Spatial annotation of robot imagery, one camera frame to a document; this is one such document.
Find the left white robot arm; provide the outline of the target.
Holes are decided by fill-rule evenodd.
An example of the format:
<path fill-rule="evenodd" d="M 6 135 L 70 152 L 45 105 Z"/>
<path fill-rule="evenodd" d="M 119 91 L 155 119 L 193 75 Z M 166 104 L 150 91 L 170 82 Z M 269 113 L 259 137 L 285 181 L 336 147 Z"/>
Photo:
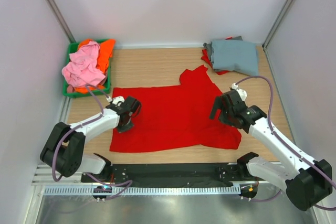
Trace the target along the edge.
<path fill-rule="evenodd" d="M 141 103 L 131 96 L 107 97 L 107 101 L 109 104 L 101 107 L 98 114 L 73 124 L 59 122 L 52 129 L 40 160 L 51 167 L 55 181 L 76 172 L 93 175 L 100 182 L 111 177 L 111 162 L 97 153 L 85 154 L 84 147 L 108 130 L 116 129 L 122 133 L 132 129 L 132 118 L 140 112 Z"/>

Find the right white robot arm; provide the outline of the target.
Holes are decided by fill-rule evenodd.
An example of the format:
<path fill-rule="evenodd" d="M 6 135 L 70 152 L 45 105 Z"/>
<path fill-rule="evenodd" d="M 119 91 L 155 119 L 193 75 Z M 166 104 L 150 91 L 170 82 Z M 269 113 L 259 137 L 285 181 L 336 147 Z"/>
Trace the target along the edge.
<path fill-rule="evenodd" d="M 248 153 L 247 159 L 236 167 L 238 177 L 248 180 L 259 177 L 284 191 L 291 203 L 306 211 L 332 194 L 332 167 L 324 159 L 317 161 L 284 136 L 269 116 L 253 105 L 245 103 L 243 89 L 231 89 L 214 100 L 210 118 L 244 130 L 259 140 L 280 161 L 275 165 L 257 154 Z"/>

